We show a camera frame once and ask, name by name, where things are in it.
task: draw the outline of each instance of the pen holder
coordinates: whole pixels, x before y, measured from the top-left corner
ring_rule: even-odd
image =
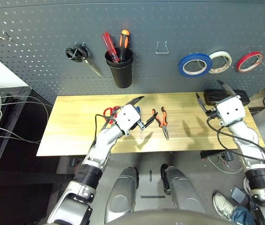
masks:
[[[119,48],[116,48],[117,55],[119,55]],[[124,62],[113,62],[108,52],[105,53],[106,63],[110,67],[115,84],[119,88],[128,88],[132,84],[132,62],[133,52],[130,49],[126,50]]]

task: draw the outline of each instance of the screwdriver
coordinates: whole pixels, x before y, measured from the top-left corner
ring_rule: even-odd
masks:
[[[129,31],[128,30],[122,30],[121,35],[120,35],[119,46],[120,46],[119,58],[121,62],[124,62],[126,50],[129,48]]]
[[[117,52],[116,52],[115,46],[113,44],[113,41],[110,37],[110,34],[108,32],[105,32],[101,35],[101,37],[103,39],[103,43],[105,44],[105,46],[108,50],[109,55],[112,58],[112,61],[113,62],[119,62],[119,58],[117,56]]]
[[[136,109],[140,113],[140,120],[142,120],[140,107],[137,106]],[[140,139],[143,139],[143,134],[142,134],[142,129],[141,128],[140,128]]]

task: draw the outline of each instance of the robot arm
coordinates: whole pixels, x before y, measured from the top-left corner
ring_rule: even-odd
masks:
[[[61,225],[88,225],[92,209],[89,206],[95,195],[98,182],[110,159],[110,151],[117,139],[129,136],[130,130],[137,125],[144,130],[155,119],[156,114],[147,120],[146,125],[140,121],[140,113],[133,106],[143,97],[135,98],[125,106],[115,118],[110,128],[104,128],[98,134],[94,144],[80,165],[73,181],[69,182],[63,195],[51,212],[47,223]]]
[[[208,121],[218,118],[220,125],[228,127],[228,130],[234,136],[258,144],[257,133],[247,127],[247,124],[243,121],[246,113],[240,96],[236,95],[227,84],[222,82],[220,84],[231,96],[220,101],[212,110],[207,110],[204,102],[197,95],[200,106],[209,117]],[[258,160],[265,161],[265,152],[245,140],[234,138],[234,142],[242,155],[256,158],[240,157],[240,161],[250,186],[251,210],[258,214],[256,217],[259,223],[265,225],[265,162]]]

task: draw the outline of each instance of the gray pegboard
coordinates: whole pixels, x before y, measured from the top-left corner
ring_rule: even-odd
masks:
[[[107,30],[118,41],[122,29],[130,30],[134,52],[133,82],[127,89],[115,86],[100,37]],[[57,95],[202,91],[219,88],[217,79],[250,96],[265,86],[264,65],[248,73],[231,67],[199,78],[183,77],[177,69],[190,53],[224,50],[232,56],[233,66],[249,51],[265,56],[265,0],[112,4],[0,0],[0,36],[2,30],[13,41],[0,41],[0,61],[52,103]],[[157,41],[161,49],[167,41],[170,54],[155,54]],[[102,78],[65,56],[65,48],[75,42],[85,42]]]

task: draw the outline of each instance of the wooden tabletop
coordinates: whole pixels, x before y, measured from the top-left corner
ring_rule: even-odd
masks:
[[[94,139],[95,114],[103,114],[104,109],[127,102],[142,94],[98,95],[98,96],[58,96],[44,132],[37,156],[85,155]],[[161,107],[167,110],[169,141],[166,141],[162,129],[154,121],[143,131],[140,139],[139,127],[131,131],[131,136],[118,139],[112,153],[149,152],[149,151],[186,151],[223,149],[216,133],[207,124],[207,116],[197,103],[196,95],[188,93],[144,94],[137,104],[141,108],[142,121],[152,116],[152,109],[159,112]],[[265,146],[254,120],[248,110],[244,120],[249,127],[257,131],[260,145]],[[105,123],[97,118],[98,131]],[[219,120],[211,124],[219,128]],[[236,148],[231,137],[222,136],[221,140],[228,148]]]

